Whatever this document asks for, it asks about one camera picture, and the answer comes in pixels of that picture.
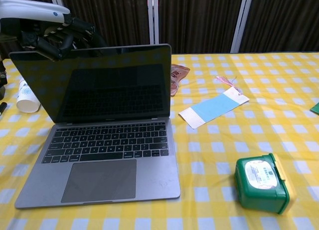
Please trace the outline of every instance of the open laptop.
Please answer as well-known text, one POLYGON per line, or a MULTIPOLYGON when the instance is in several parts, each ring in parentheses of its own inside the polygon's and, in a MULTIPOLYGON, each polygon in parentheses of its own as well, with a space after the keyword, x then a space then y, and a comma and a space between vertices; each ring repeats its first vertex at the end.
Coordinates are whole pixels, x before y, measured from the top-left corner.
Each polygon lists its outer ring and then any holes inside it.
POLYGON ((169 45, 72 50, 59 62, 35 52, 10 58, 55 123, 16 208, 180 196, 169 45))

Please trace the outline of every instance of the yellow lid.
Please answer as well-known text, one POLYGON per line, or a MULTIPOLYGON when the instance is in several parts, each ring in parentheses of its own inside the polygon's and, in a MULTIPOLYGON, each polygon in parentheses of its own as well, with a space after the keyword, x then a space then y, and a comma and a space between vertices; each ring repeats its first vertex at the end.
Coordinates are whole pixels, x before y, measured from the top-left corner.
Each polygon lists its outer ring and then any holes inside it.
POLYGON ((275 166, 278 170, 279 177, 284 182, 284 184, 287 188, 288 194, 289 194, 289 202, 287 203, 286 208, 282 212, 282 214, 284 214, 284 213, 289 211, 289 209, 292 207, 292 205, 296 201, 297 194, 296 194, 296 190, 294 189, 293 185, 291 184, 291 180, 289 179, 288 175, 285 173, 285 170, 283 169, 283 166, 280 162, 278 155, 273 154, 273 156, 275 158, 275 166))

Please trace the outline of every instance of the paper cup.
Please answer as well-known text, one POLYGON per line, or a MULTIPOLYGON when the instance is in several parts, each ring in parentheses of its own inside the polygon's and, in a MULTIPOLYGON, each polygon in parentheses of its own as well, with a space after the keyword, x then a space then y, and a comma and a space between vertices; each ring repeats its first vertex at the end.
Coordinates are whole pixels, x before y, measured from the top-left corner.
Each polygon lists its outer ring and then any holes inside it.
POLYGON ((22 78, 19 84, 16 107, 22 112, 33 113, 39 109, 40 102, 34 95, 26 81, 22 78))

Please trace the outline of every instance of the table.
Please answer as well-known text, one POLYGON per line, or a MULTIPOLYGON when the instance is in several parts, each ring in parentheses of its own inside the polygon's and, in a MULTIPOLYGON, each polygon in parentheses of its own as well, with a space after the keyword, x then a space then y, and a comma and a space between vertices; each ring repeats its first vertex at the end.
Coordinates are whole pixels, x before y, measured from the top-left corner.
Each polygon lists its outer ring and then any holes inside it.
POLYGON ((43 108, 15 106, 20 74, 5 61, 9 84, 0 117, 0 229, 319 229, 319 53, 173 55, 191 68, 171 99, 181 197, 177 200, 16 210, 14 202, 53 122, 43 108), (199 127, 178 112, 228 87, 234 79, 250 101, 199 127), (273 152, 298 199, 284 216, 243 209, 237 202, 236 160, 273 152))

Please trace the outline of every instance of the label on container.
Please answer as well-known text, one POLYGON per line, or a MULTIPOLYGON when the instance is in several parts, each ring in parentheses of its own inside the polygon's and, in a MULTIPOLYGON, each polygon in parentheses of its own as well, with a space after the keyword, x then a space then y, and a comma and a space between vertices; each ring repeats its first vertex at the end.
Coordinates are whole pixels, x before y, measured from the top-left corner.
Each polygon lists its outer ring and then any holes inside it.
POLYGON ((256 189, 272 189, 277 186, 275 172, 270 164, 262 160, 252 160, 245 164, 248 182, 256 189))

